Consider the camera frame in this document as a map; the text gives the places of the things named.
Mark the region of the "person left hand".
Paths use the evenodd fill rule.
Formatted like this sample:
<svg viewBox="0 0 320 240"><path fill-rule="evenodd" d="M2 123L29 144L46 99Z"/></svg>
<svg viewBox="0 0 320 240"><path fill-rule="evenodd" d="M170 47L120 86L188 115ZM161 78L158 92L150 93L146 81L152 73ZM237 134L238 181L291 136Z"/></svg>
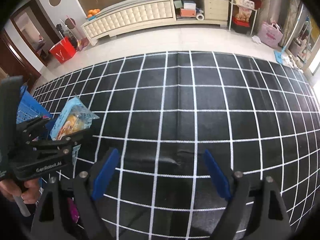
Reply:
<svg viewBox="0 0 320 240"><path fill-rule="evenodd" d="M40 197L38 179L25 181L24 187L26 190L24 192L22 192L21 188L12 179L1 181L0 187L3 196L10 201L14 201L14 197L21 197L24 204L35 204Z"/></svg>

